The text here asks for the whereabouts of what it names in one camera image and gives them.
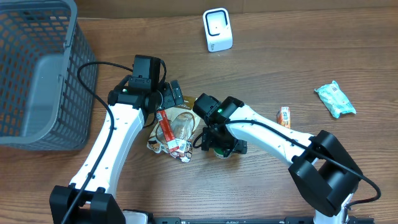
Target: wooden tabletop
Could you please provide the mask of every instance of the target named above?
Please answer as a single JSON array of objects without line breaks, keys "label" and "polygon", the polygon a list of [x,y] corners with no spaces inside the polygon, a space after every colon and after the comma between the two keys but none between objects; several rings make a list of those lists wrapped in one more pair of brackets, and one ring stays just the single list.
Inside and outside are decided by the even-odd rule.
[{"label": "wooden tabletop", "polygon": [[[333,133],[382,198],[353,207],[350,215],[397,219],[398,8],[270,12],[231,15],[232,49],[210,54],[201,16],[81,21],[98,60],[131,66],[135,54],[166,62],[167,80],[187,96],[234,96],[275,120],[289,106],[292,129]],[[108,92],[126,75],[99,66],[96,92]],[[358,112],[334,119],[314,88],[336,80]],[[0,149],[0,223],[51,223],[49,195],[68,185],[101,129],[104,108],[95,103],[91,134],[82,151]],[[121,208],[182,218],[282,218],[314,214],[287,167],[252,144],[246,155],[217,159],[195,150],[183,164],[146,148],[141,131],[120,176]],[[354,199],[372,197],[363,181]]]}]

